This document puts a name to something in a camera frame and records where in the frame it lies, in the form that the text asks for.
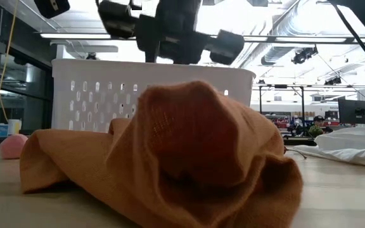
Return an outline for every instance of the wooden table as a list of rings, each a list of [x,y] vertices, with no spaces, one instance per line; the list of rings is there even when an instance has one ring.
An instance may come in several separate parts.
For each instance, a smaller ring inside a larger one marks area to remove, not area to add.
[[[288,156],[305,182],[293,227],[365,228],[365,167]],[[81,189],[21,195],[18,164],[0,159],[0,227],[137,227]]]

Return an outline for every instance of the computer monitor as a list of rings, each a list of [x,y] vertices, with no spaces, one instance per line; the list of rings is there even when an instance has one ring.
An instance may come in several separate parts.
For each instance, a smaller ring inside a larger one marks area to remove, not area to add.
[[[338,100],[340,123],[365,124],[365,111],[356,113],[356,110],[365,110],[365,101]]]
[[[339,118],[338,112],[337,111],[326,111],[326,112],[324,112],[324,118],[325,119]]]

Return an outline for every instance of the pink sponge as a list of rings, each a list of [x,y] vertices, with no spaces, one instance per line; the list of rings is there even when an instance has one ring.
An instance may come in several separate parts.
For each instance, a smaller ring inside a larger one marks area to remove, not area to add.
[[[15,134],[8,136],[0,144],[0,152],[4,159],[15,159],[19,158],[22,152],[22,148],[28,140],[28,137],[22,134]]]

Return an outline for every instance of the white container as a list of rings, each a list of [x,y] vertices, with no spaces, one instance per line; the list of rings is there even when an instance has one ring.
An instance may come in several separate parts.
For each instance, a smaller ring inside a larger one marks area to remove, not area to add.
[[[250,105],[255,74],[236,68],[54,60],[53,77],[52,128],[107,132],[113,118],[135,114],[137,98],[148,86],[202,80]]]
[[[19,134],[20,129],[22,128],[22,121],[9,119],[8,120],[8,135]]]

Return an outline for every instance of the window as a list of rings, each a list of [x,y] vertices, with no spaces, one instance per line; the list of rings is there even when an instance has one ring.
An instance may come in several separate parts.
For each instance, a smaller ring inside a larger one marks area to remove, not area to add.
[[[45,95],[46,71],[31,65],[20,58],[9,55],[6,60],[6,56],[1,55],[0,73],[3,71],[5,61],[7,61],[7,63],[3,81],[4,86],[10,86],[35,94],[36,96]]]
[[[43,127],[45,101],[19,95],[5,90],[0,91],[8,119],[21,120],[22,130],[37,130]],[[0,124],[6,124],[0,102]]]

